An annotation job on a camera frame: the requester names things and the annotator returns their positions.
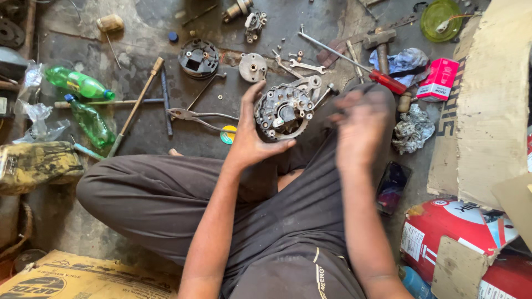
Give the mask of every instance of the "gray rag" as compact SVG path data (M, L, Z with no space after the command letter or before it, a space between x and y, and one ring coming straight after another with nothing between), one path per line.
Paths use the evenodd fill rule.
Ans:
M379 69L379 60L377 58L377 50L373 50L369 57L369 62L372 63L375 68ZM409 48L402 50L399 54L388 56L388 64L390 65L390 74L402 71L413 70L419 66L427 65L429 58L422 50L418 48ZM415 83L425 79L430 74L430 68L423 73L417 75L406 75L400 78L394 78L395 80L405 84L407 87L414 85Z
M418 104L412 104L407 113L401 113L401 121L394 128L392 145L399 154L413 153L423 148L436 127L429 120L428 114L419 109Z

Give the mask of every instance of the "yellow round sticker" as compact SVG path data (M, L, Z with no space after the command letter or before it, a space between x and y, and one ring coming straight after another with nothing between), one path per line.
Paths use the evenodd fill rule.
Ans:
M236 131L235 126L225 126L223 129ZM220 139L222 139L225 144L232 144L232 142L235 141L235 133L220 132Z

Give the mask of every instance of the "dirty floor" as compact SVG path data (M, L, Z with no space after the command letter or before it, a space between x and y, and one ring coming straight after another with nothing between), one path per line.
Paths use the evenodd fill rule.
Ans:
M226 72L225 80L216 80L198 100L195 111L220 112L238 115L239 98L249 87L240 78L235 58L241 52L258 53L268 59L268 87L295 78L280 70L273 61L272 49L280 45L283 60L289 60L288 53L299 49L305 52L305 61L318 65L315 55L319 48L309 44L297 35L303 23L305 33L328 43L333 38L345 38L355 33L365 32L375 26L373 19L364 11L357 0L254 0L255 8L268 14L268 23L258 41L248 44L244 38L244 18L230 24L221 22L220 14L224 7L234 0L188 1L188 0L116 0L102 2L97 0L73 0L80 10L82 23L74 7L68 1L41 5L38 9L38 55L39 62L63 64L67 67L97 78L108 88L114 90L117 99L136 99L140 94L151 67L158 56L166 60L167 80L169 83L172 107L187 107L203 88L205 81L197 81L184 75L177 62L181 45L191 39L190 31L204 38L225 53L224 64L219 73ZM412 13L418 0L384 0L374 5L371 10L379 18L378 24L393 22ZM487 6L488 0L477 0L478 5ZM199 14L213 4L218 7L188 24L181 23ZM126 24L124 32L110 34L109 38L121 62L119 69L111 52L107 38L95 25L99 17L117 13ZM168 32L174 30L180 36L177 44L168 42ZM368 65L370 52L356 44L355 51L363 64ZM397 28L396 41L389 46L391 54L417 47L431 59L452 57L455 44L434 44L426 40L416 21ZM354 68L346 61L338 61L334 69L323 75L323 82L334 83L342 88L354 76ZM65 92L43 86L40 101L53 105L62 99ZM156 78L146 98L161 98L160 79ZM419 103L426 110L431 120L439 120L440 104ZM99 111L106 117L107 124L115 132L125 122L131 106L108 106ZM51 120L70 119L72 126L60 137L70 141L73 134L78 143L89 146L79 126L73 121L70 110L55 109ZM175 148L184 155L213 157L223 159L229 146L222 143L217 131L210 130L198 123L175 121L174 136L168 137L162 104L145 104L130 126L129 133L122 142L117 155L166 154ZM429 139L423 149L413 154L399 156L392 151L390 160L397 161L413 169L413 175L405 191L399 209L391 218L383 218L390 238L393 252L399 257L399 242L402 230L403 212L411 205L434 198L426 193L427 173L434 148L434 137ZM89 167L93 160L80 155ZM128 265L162 272L179 273L181 268L171 262L132 244L124 237L103 225L88 214L75 198L75 185L41 186L27 196L27 202L35 214L35 233L31 246L46 251L57 249L79 255L101 259L120 259Z

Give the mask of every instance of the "yellow-green plastic lid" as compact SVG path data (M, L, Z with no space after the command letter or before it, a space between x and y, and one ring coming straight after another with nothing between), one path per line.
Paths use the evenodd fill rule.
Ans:
M452 0L436 0L432 2L421 15L421 32L430 41L440 43L455 37L462 26L462 18L449 21L447 29L442 33L436 32L438 26L450 17L462 14L456 2Z

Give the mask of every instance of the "man's left hand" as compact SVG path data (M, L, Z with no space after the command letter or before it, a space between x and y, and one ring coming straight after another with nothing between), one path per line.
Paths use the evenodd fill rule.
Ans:
M255 117L253 116L253 104L262 97L260 90L266 85L261 80L250 87L240 104L240 121L235 136L235 141L226 158L226 164L230 163L239 170L256 164L268 157L285 152L296 144L296 140L288 139L276 143L265 143L257 134Z

